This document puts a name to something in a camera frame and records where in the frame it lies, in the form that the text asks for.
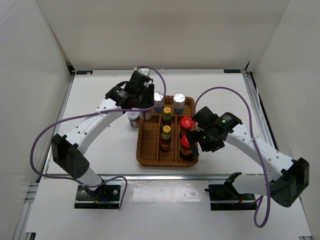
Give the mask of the silver lid spice jar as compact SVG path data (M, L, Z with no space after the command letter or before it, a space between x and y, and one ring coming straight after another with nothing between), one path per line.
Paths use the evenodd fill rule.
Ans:
M153 100L155 105L154 111L161 114L164 110L164 93L161 91L155 92Z
M182 93L176 93L173 96L173 110L175 114L182 114L184 112L186 96Z

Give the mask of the red lid chili jar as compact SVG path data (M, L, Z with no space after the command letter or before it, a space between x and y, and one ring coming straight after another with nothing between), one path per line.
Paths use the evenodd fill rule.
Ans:
M180 139L179 155L185 161L191 162L194 160L192 149L186 135Z
M180 133L179 137L182 138L188 132L192 132L196 129L196 123L190 116L184 116L179 122Z

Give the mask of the purple lid jar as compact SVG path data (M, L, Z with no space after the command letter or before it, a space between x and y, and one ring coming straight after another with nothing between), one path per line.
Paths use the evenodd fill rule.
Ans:
M132 128L138 128L139 127L139 124L140 124L140 114L139 114L139 112L129 111L127 113L127 117L128 117L129 125Z
M152 114L153 114L153 110L152 109L145 110L145 111L143 111L142 118L144 120L149 120L152 117Z

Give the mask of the sauce bottle yellow cap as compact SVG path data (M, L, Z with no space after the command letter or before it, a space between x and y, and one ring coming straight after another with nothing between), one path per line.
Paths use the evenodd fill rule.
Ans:
M161 130L163 129L164 126L171 127L171 124L172 124L172 110L170 107L165 107L163 109L163 115L160 121Z
M165 125L162 128L162 133L160 137L160 148L162 151L169 151L171 148L172 136L171 136L171 127L169 125Z

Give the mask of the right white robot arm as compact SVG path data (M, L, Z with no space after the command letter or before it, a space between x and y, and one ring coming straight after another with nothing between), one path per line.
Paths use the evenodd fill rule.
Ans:
M194 157L202 152L215 152L228 143L254 160L266 176L241 172L231 174L218 186L217 195L236 200L241 195L270 196L283 207L290 207L309 185L310 164L304 158L297 160L287 156L258 137L252 135L242 121L230 112L218 116L207 107L193 117L198 129L186 134Z

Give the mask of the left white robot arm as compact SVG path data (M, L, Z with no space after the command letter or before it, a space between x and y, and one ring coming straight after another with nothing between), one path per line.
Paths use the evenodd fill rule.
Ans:
M94 116L85 118L73 130L58 133L51 139L53 161L73 180L86 185L85 191L93 200L106 195L103 179L90 167L84 154L93 141L116 119L124 109L148 109L154 105L154 84L141 88L113 87L95 109Z

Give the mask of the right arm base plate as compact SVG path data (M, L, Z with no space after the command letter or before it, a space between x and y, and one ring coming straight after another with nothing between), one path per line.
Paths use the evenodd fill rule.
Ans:
M224 184L209 184L204 189L209 194L211 211L255 211L257 200L254 194L234 194Z

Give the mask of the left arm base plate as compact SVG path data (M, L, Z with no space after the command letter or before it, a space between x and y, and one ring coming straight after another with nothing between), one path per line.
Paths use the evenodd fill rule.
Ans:
M122 182L115 180L108 182L102 186L98 193L89 192L82 185L77 186L75 194L74 208L75 209L119 209L121 201Z

